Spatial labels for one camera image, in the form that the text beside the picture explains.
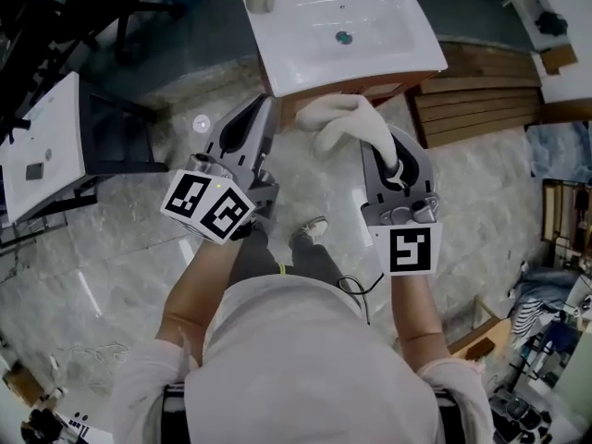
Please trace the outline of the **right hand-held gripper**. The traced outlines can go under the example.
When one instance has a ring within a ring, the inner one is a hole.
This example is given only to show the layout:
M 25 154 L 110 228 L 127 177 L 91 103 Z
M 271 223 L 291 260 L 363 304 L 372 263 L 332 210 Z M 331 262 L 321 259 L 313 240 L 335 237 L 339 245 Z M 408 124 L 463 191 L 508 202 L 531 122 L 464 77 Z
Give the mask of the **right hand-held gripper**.
M 389 130 L 396 146 L 398 164 L 387 169 L 379 152 L 361 142 L 366 200 L 361 212 L 387 277 L 428 275 L 436 272 L 443 226 L 437 220 L 439 198 L 434 188 L 434 169 L 426 150 L 411 135 L 394 125 Z M 401 191 L 430 193 L 394 205 Z

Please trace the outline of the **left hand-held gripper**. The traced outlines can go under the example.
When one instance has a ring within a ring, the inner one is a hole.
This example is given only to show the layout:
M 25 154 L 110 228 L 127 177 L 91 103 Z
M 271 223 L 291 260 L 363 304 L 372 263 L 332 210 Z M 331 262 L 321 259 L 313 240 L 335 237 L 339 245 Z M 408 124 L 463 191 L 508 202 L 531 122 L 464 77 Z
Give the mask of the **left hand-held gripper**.
M 274 98 L 240 103 L 214 126 L 206 154 L 193 154 L 179 169 L 160 212 L 216 244 L 231 241 L 242 224 L 268 220 L 279 185 L 262 169 L 274 134 Z

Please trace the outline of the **wooden cabinet door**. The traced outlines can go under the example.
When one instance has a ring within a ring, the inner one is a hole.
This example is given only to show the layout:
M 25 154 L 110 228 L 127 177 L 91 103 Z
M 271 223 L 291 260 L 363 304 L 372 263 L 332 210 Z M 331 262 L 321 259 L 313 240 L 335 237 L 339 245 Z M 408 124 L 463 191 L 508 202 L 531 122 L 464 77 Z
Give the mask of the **wooden cabinet door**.
M 294 124 L 297 113 L 308 106 L 312 101 L 316 100 L 317 96 L 306 98 L 284 97 L 281 99 L 281 113 L 279 130 L 290 130 Z
M 419 79 L 403 80 L 394 75 L 368 78 L 360 91 L 373 107 L 379 107 L 390 99 L 411 90 L 420 84 Z

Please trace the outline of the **white cloth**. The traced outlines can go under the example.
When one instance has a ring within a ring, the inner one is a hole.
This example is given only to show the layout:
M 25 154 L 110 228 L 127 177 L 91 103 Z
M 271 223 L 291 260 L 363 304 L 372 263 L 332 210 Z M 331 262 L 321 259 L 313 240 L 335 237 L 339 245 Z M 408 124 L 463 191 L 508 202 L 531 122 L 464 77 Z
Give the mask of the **white cloth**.
M 402 167 L 389 126 L 362 95 L 319 97 L 297 112 L 295 124 L 315 134 L 315 155 L 328 157 L 345 139 L 354 138 L 378 151 L 392 177 L 400 175 Z

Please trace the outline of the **person's right forearm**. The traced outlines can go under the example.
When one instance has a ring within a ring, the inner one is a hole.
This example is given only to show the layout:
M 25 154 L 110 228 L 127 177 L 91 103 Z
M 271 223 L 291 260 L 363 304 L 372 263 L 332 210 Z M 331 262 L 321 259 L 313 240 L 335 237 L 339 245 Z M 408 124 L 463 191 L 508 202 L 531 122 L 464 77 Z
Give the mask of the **person's right forearm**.
M 426 276 L 392 277 L 391 307 L 402 356 L 415 372 L 450 357 Z

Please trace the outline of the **person's left forearm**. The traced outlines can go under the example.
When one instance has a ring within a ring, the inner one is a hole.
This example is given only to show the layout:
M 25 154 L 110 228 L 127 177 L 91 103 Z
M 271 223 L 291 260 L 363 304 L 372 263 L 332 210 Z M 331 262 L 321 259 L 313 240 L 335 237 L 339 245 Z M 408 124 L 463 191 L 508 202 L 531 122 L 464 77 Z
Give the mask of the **person's left forearm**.
M 188 342 L 198 364 L 203 362 L 204 339 L 222 301 L 242 242 L 202 243 L 170 291 L 156 338 L 178 346 Z

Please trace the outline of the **black object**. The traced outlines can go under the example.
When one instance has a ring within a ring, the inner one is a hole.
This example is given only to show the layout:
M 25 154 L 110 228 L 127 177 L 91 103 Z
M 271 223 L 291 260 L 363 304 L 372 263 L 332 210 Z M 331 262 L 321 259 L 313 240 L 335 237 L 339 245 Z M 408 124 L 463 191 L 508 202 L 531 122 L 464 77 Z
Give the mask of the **black object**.
M 543 11 L 536 20 L 536 26 L 541 34 L 559 37 L 567 34 L 568 23 L 559 14 Z

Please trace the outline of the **person's white shoe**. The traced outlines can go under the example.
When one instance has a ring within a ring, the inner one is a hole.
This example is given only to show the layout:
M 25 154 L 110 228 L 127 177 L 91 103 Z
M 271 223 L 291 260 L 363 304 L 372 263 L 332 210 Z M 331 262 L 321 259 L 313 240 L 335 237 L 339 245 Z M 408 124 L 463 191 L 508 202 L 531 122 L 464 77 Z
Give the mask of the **person's white shoe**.
M 318 216 L 297 228 L 291 235 L 290 241 L 294 242 L 300 237 L 307 237 L 312 242 L 315 242 L 318 238 L 323 236 L 327 231 L 327 228 L 327 219 L 324 216 Z

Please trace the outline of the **stack of wooden planks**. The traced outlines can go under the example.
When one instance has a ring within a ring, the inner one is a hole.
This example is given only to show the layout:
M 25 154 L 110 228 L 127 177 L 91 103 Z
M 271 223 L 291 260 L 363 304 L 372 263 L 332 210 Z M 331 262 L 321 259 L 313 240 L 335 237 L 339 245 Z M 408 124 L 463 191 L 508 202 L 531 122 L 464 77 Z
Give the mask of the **stack of wooden planks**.
M 540 120 L 534 58 L 493 46 L 442 42 L 448 68 L 406 93 L 416 136 L 426 149 Z

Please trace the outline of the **person's grey trousers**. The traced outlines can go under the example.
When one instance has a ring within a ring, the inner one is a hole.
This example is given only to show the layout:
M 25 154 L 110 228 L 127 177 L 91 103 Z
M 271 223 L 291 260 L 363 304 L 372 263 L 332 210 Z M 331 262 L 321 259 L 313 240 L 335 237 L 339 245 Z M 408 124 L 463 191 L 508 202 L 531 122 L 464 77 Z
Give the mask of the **person's grey trousers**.
M 280 314 L 330 313 L 360 315 L 362 306 L 337 287 L 341 272 L 327 249 L 306 233 L 290 243 L 291 261 L 284 272 L 268 249 L 264 230 L 255 228 L 244 239 L 232 267 L 226 294 L 233 306 L 268 306 Z

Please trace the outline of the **blue marbled panel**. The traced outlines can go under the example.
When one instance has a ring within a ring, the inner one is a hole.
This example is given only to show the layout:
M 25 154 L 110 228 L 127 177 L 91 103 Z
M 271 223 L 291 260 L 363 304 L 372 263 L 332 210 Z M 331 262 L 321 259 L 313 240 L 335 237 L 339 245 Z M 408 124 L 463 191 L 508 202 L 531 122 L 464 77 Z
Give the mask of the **blue marbled panel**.
M 592 184 L 592 121 L 533 125 L 525 136 L 534 177 Z

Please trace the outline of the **wooden framed shelf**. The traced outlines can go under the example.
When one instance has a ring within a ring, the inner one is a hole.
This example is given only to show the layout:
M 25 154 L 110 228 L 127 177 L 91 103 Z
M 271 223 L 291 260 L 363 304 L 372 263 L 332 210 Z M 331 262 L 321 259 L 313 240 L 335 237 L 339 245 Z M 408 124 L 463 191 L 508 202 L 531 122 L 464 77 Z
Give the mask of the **wooden framed shelf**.
M 542 240 L 592 253 L 592 185 L 559 179 L 542 183 Z

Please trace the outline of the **round wooden table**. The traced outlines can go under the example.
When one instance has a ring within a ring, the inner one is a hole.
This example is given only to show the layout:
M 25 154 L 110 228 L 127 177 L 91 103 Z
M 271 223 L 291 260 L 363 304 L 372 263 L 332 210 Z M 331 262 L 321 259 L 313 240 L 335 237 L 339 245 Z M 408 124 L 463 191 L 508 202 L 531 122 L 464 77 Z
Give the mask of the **round wooden table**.
M 480 296 L 475 296 L 471 331 L 448 349 L 453 357 L 466 361 L 498 357 L 508 344 L 511 332 L 511 319 L 499 317 Z

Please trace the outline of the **white low platform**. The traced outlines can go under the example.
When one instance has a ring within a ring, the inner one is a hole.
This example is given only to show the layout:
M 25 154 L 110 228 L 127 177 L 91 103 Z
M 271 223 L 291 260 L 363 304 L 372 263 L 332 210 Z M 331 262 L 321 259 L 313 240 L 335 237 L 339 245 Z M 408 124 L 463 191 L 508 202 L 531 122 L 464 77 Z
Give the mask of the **white low platform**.
M 503 0 L 502 4 L 517 12 L 537 52 L 569 44 L 575 53 L 576 62 L 560 68 L 557 75 L 547 74 L 541 58 L 536 58 L 545 100 L 592 98 L 592 0 Z M 553 37 L 538 30 L 536 19 L 544 11 L 567 21 L 564 36 Z

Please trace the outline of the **brown cardboard piece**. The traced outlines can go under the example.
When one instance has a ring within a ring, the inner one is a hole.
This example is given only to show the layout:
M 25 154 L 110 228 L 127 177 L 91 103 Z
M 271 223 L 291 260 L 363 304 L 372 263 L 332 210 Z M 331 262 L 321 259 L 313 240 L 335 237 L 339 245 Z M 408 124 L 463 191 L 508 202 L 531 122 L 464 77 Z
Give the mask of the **brown cardboard piece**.
M 578 58 L 570 44 L 559 45 L 540 53 L 542 64 L 548 75 L 559 75 L 561 68 L 576 64 Z

